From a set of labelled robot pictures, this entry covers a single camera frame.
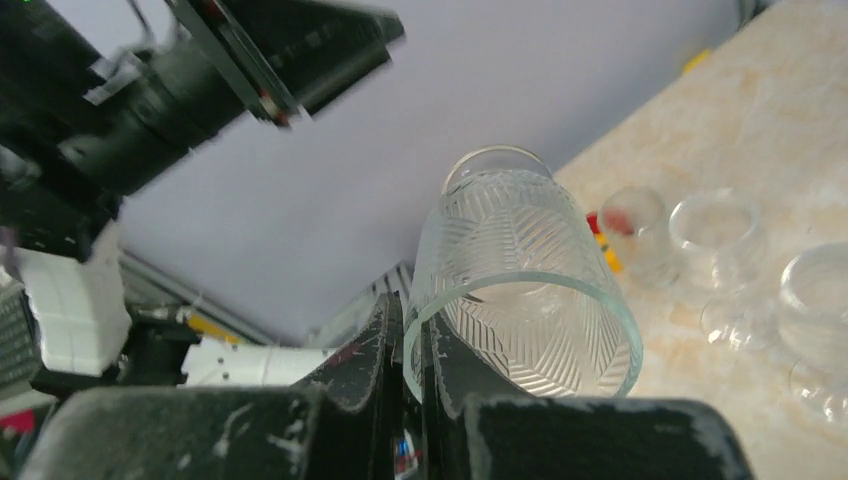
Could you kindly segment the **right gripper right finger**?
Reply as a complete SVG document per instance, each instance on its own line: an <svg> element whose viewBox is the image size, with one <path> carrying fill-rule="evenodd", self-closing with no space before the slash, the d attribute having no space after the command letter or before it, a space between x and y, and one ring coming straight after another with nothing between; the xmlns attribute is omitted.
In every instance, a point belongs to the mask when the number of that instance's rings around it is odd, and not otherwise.
<svg viewBox="0 0 848 480"><path fill-rule="evenodd" d="M422 328L430 479L752 479L734 430L686 399L535 398L440 316Z"/></svg>

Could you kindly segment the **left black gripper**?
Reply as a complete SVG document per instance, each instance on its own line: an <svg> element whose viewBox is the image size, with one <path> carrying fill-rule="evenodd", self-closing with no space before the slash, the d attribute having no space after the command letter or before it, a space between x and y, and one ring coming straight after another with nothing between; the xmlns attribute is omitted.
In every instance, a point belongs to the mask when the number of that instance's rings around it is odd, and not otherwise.
<svg viewBox="0 0 848 480"><path fill-rule="evenodd" d="M390 62L405 34L385 8L346 1L171 1L168 4L255 117L314 115Z"/></svg>

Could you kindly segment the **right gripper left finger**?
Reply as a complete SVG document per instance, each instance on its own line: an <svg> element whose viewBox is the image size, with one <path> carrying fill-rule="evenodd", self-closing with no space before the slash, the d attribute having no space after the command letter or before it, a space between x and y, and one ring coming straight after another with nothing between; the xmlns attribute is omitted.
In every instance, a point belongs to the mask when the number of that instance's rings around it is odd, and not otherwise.
<svg viewBox="0 0 848 480"><path fill-rule="evenodd" d="M110 386L73 395L24 479L390 479L401 394L397 294L290 386Z"/></svg>

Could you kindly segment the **clear wine glass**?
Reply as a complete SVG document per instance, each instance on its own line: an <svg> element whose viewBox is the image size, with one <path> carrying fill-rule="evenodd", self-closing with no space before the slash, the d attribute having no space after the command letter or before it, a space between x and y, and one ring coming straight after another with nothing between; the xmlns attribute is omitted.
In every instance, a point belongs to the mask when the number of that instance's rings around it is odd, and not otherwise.
<svg viewBox="0 0 848 480"><path fill-rule="evenodd" d="M776 301L761 282L767 235L758 203L730 188L694 193L674 207L668 227L679 298L701 309L707 342L735 351L771 346Z"/></svg>
<svg viewBox="0 0 848 480"><path fill-rule="evenodd" d="M780 277L779 335L796 362L789 388L835 424L847 421L847 243L809 248Z"/></svg>

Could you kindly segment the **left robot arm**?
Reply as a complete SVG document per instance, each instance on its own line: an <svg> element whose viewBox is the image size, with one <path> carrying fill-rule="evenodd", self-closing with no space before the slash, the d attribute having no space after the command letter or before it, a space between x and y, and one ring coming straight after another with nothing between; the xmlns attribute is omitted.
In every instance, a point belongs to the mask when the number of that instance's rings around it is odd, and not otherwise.
<svg viewBox="0 0 848 480"><path fill-rule="evenodd" d="M124 199L244 113L280 128L390 59L388 9L172 1L103 58L48 2L1 5L1 399L18 411L107 385L208 382L228 349L125 303Z"/></svg>

